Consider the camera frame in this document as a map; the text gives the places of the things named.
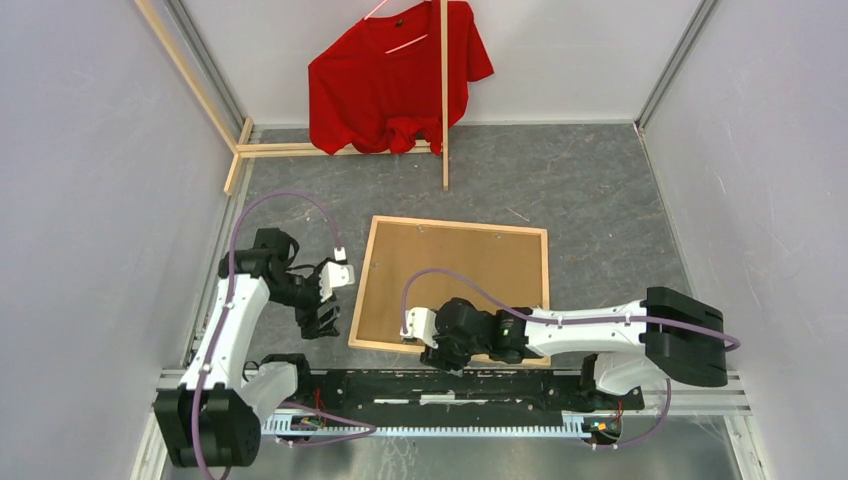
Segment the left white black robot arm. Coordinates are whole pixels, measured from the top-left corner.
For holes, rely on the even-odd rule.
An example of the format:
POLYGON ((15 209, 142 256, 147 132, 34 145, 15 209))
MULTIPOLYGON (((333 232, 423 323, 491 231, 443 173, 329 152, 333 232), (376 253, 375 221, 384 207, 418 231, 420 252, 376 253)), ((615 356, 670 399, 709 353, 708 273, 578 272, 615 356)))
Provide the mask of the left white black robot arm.
POLYGON ((153 404, 167 455, 178 468, 244 467, 258 454, 260 427, 283 401, 306 405, 314 394, 300 354, 271 355, 253 379, 244 366, 259 316, 269 303, 291 307, 305 340, 335 337, 336 290, 355 282, 343 246, 301 275, 299 243, 261 228, 248 249, 219 263, 215 305, 200 347, 177 387, 153 404))

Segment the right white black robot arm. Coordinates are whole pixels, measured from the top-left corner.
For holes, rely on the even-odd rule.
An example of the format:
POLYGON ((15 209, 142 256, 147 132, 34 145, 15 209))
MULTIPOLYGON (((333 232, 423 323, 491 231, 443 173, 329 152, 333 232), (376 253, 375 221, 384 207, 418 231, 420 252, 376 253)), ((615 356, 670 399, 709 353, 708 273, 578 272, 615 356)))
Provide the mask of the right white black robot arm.
POLYGON ((583 353, 577 392, 591 408, 655 381, 724 387, 726 354, 739 345, 725 333, 720 310, 667 287, 648 288, 642 300, 576 311, 508 307, 491 313, 452 298, 437 310, 406 310, 399 334, 424 344, 423 364, 451 372, 475 356, 517 365, 583 353))

